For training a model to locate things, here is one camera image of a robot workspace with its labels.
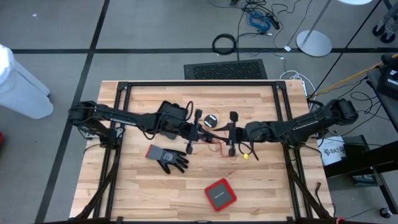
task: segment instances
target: black metal frame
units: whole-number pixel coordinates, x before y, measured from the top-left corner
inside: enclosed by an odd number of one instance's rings
[[[270,86],[272,87],[272,91],[274,94],[274,101],[275,101],[275,109],[277,112],[277,119],[279,121],[283,120],[282,117],[282,108],[280,106],[280,101],[279,101],[279,94],[278,90],[281,90],[282,96],[284,99],[284,106],[286,110],[286,115],[287,119],[292,119],[292,111],[290,109],[290,103],[289,103],[289,96],[287,93],[287,87],[285,84],[285,81],[247,81],[247,82],[234,82],[234,81],[199,81],[199,82],[188,82],[188,81],[181,81],[181,82],[119,82],[118,83],[118,88],[117,88],[117,93],[115,97],[115,102],[114,102],[114,107],[119,108],[120,106],[120,101],[121,101],[121,93],[122,91],[126,91],[126,96],[124,99],[124,105],[123,105],[123,111],[127,111],[128,106],[129,106],[129,97],[131,94],[131,89],[134,86]],[[116,123],[112,122],[111,127],[115,128]],[[109,160],[110,160],[110,155],[111,155],[111,150],[106,149],[105,155],[104,155],[104,162],[101,170],[101,176],[99,179],[99,186],[98,189],[102,193],[104,190],[109,186],[109,193],[108,193],[108,199],[106,203],[106,211],[105,211],[105,219],[110,220],[111,218],[111,211],[112,211],[112,206],[113,206],[113,198],[114,198],[114,192],[116,190],[116,179],[118,176],[118,167],[119,167],[119,161],[121,157],[121,143],[123,141],[123,135],[121,136],[121,142],[120,142],[120,147],[115,149],[116,153],[114,155],[114,162],[112,165],[112,168],[110,172],[108,172],[108,167],[109,167]],[[287,170],[287,177],[289,180],[289,188],[290,188],[290,194],[292,197],[292,206],[293,206],[293,211],[295,215],[296,220],[301,220],[301,223],[304,222],[303,218],[301,218],[300,214],[300,205],[299,205],[299,200],[297,198],[297,192],[295,188],[295,184],[299,187],[299,189],[302,191],[303,194],[303,202],[305,206],[305,212],[307,215],[306,221],[314,221],[312,220],[313,215],[312,215],[312,208],[314,211],[317,213],[317,215],[320,218],[332,218],[329,216],[329,214],[325,213],[322,210],[322,207],[318,204],[318,202],[314,199],[312,194],[308,191],[306,182],[305,182],[305,176],[304,176],[304,169],[300,157],[300,150],[298,147],[295,147],[294,154],[295,154],[295,160],[296,160],[296,166],[297,166],[297,171],[298,173],[294,170],[294,166],[292,164],[292,160],[290,158],[289,154],[289,146],[283,145],[283,150],[284,150],[284,157],[285,157],[285,164],[286,164],[286,170]],[[104,221],[104,218],[100,218],[100,208],[101,208],[101,198],[102,194],[101,192],[97,192],[95,194],[96,198],[91,199],[91,202],[94,201],[95,208],[93,211],[93,219],[91,221],[97,220],[98,222]],[[81,220],[79,219],[72,219],[71,221],[74,221],[76,223],[80,222]],[[162,224],[168,224],[168,223],[178,223],[178,224],[192,224],[192,223],[199,223],[199,222],[132,222],[132,221],[123,221],[123,223],[145,223],[145,224],[151,224],[151,223],[162,223]],[[283,223],[293,223],[291,217],[287,217],[287,221],[281,221],[281,222],[251,222],[251,223],[277,223],[277,224],[283,224]]]
[[[397,215],[398,205],[381,173],[398,169],[398,151],[396,150],[398,141],[370,150],[364,136],[360,135],[359,137],[363,144],[345,143],[347,157],[324,167],[326,177],[342,174],[373,174],[389,210],[392,214]]]

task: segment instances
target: yellow cable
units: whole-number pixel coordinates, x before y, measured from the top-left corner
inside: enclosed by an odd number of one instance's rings
[[[396,57],[398,57],[398,54],[395,54],[395,55],[392,56],[392,58],[396,58]],[[333,84],[333,85],[329,86],[328,88],[326,88],[326,89],[324,89],[324,90],[322,90],[322,91],[319,91],[319,92],[316,94],[316,96],[318,96],[318,95],[320,95],[320,94],[322,94],[322,93],[324,93],[324,92],[327,92],[327,91],[329,91],[329,90],[335,88],[336,86],[338,86],[338,85],[340,85],[340,84],[342,84],[342,83],[344,83],[344,82],[350,81],[350,80],[352,80],[352,79],[354,79],[354,78],[356,78],[356,77],[358,77],[358,76],[364,74],[365,72],[367,72],[367,71],[369,71],[369,70],[372,70],[372,69],[376,68],[377,66],[379,66],[379,65],[381,65],[381,64],[382,64],[382,62],[380,62],[380,63],[378,63],[377,65],[374,65],[374,66],[372,66],[372,67],[370,67],[370,68],[367,68],[367,69],[365,69],[365,70],[362,70],[362,71],[358,72],[357,74],[352,75],[352,76],[350,76],[350,77],[348,77],[348,78],[346,78],[346,79],[344,79],[344,80],[342,80],[342,81],[339,81],[338,83]]]

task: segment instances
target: black floor grate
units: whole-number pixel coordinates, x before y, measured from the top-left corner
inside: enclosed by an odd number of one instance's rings
[[[184,65],[186,80],[267,79],[261,59]]]

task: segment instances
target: red box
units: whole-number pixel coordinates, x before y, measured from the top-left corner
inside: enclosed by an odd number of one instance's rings
[[[216,212],[236,201],[236,195],[225,178],[208,186],[205,189],[205,194]]]

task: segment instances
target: white trash can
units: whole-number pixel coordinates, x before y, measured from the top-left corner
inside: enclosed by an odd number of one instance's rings
[[[10,49],[0,45],[0,105],[33,119],[54,110],[50,90],[15,61]]]

